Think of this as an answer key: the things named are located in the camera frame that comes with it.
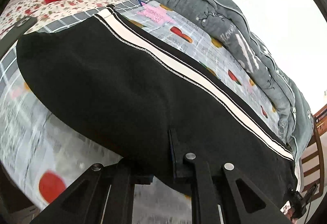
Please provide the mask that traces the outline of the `black pants with white stripe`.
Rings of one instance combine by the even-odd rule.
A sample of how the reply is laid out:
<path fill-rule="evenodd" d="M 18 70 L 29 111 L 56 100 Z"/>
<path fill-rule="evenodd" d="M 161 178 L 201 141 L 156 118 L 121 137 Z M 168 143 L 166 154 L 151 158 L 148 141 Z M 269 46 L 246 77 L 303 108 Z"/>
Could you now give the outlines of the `black pants with white stripe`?
<path fill-rule="evenodd" d="M 297 186 L 285 144 L 251 107 L 202 64 L 104 9 L 56 33 L 16 45 L 20 73 L 70 128 L 136 164 L 172 189 L 169 137 L 204 158 L 213 175 L 227 162 L 276 206 Z"/>

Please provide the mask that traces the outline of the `brown wooden footboard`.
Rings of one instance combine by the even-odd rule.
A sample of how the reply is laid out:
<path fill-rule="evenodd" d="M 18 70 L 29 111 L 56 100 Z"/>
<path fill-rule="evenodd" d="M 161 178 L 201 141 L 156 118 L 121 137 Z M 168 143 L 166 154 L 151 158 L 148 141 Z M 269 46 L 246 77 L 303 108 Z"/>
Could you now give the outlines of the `brown wooden footboard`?
<path fill-rule="evenodd" d="M 314 132 L 301 157 L 304 195 L 314 184 L 317 190 L 312 201 L 323 196 L 326 185 L 326 105 L 314 114 Z"/>

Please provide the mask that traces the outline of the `red floral bed sheet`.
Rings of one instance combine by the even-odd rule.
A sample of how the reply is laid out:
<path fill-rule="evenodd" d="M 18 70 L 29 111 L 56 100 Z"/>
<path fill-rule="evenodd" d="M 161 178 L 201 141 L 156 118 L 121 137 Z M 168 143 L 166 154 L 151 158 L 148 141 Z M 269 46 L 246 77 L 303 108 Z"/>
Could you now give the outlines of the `red floral bed sheet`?
<path fill-rule="evenodd" d="M 108 4 L 128 0 L 60 0 L 46 3 L 44 0 L 11 0 L 1 14 L 1 37 L 25 16 L 37 18 L 37 23 L 28 32 L 39 30 L 51 22 L 75 15 L 78 20 L 92 16 Z"/>

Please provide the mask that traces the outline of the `grey quilted blanket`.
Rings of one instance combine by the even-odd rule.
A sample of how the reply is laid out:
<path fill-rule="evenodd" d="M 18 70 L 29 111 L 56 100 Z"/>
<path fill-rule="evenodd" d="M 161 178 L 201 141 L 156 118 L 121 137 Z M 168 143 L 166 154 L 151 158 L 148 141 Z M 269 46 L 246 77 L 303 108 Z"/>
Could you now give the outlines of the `grey quilted blanket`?
<path fill-rule="evenodd" d="M 299 159 L 314 128 L 309 104 L 264 43 L 250 31 L 240 8 L 232 0 L 154 1 L 181 14 L 223 44 L 276 107 L 278 135 Z"/>

